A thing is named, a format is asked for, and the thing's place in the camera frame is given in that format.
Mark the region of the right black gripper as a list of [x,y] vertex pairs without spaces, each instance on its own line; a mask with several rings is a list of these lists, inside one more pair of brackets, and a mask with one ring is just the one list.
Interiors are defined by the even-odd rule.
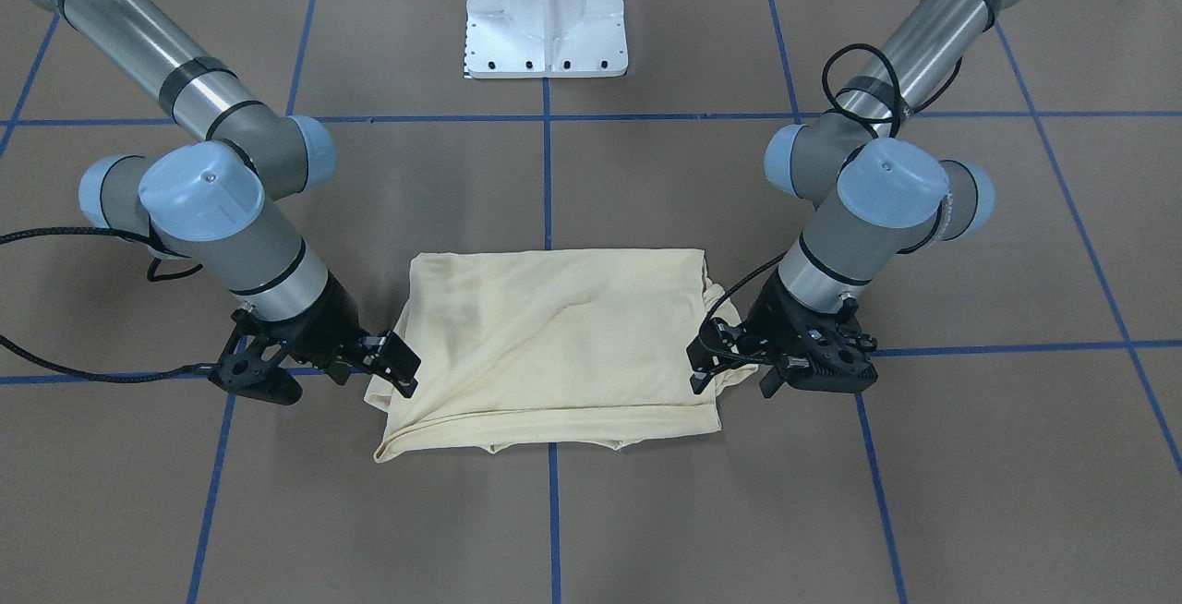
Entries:
[[389,382],[405,400],[418,387],[418,355],[394,331],[368,333],[356,301],[333,274],[317,300],[294,318],[266,322],[238,309],[232,322],[235,327],[207,379],[234,396],[279,405],[298,402],[301,387],[282,368],[287,358],[329,374],[340,385],[356,365]]

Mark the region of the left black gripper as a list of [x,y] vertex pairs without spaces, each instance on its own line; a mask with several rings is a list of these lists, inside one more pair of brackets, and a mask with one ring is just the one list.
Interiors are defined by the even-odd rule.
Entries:
[[790,295],[779,277],[769,277],[739,327],[719,317],[701,323],[687,346],[691,391],[699,396],[720,374],[743,366],[740,355],[771,368],[760,381],[765,398],[782,385],[804,391],[865,391],[878,381],[870,357],[877,339],[862,330],[858,309],[857,298],[849,297],[836,314],[814,312]]

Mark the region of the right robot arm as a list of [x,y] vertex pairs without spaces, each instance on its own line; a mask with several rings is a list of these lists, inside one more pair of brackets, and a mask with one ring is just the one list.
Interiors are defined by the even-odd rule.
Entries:
[[160,158],[111,155],[89,167],[78,187],[89,225],[58,234],[144,245],[152,282],[162,260],[190,260],[239,301],[216,361],[126,382],[199,374],[233,396],[291,405],[301,397],[282,366],[292,359],[338,384],[374,374],[411,397],[418,356],[400,336],[361,326],[352,297],[278,207],[336,170],[320,121],[277,115],[151,0],[30,1],[92,41],[194,138]]

